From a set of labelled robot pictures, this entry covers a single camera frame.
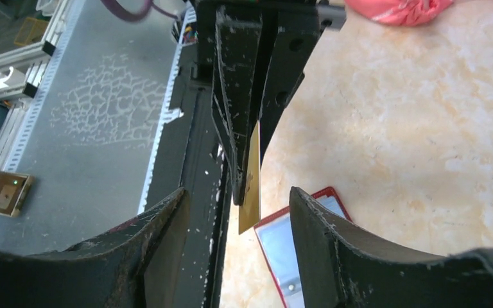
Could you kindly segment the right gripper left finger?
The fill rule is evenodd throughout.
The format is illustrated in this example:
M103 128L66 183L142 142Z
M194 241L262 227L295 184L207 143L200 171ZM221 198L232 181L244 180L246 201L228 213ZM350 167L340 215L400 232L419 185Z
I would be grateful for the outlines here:
M189 194L179 188L64 251L0 252L0 307L171 307L189 208Z

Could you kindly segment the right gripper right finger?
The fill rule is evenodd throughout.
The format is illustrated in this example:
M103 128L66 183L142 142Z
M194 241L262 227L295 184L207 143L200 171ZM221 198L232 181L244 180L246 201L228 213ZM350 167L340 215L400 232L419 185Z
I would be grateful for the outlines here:
M306 307L493 307L493 248L442 257L379 237L292 187Z

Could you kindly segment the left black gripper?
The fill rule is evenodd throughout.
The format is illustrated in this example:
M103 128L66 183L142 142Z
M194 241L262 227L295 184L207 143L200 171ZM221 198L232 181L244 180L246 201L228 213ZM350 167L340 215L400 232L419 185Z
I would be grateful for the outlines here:
M263 80L261 160L326 28L340 30L343 6L328 1L196 1L195 79L213 78L213 118L229 165L232 201L245 197L254 129L254 81Z

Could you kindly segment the red card holder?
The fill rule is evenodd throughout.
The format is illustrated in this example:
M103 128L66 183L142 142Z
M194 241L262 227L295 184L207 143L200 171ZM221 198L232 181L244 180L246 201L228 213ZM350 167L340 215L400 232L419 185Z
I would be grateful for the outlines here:
M334 187L328 186L312 197L333 214L352 222ZM290 207L263 218L254 231L284 307L305 307Z

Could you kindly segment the gold credit card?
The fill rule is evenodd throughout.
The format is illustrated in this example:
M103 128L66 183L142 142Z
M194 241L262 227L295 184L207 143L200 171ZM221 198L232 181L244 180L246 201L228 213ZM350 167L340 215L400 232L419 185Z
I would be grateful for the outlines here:
M246 232L261 220L260 170L260 127L256 122L250 140L245 197L238 212L238 234Z

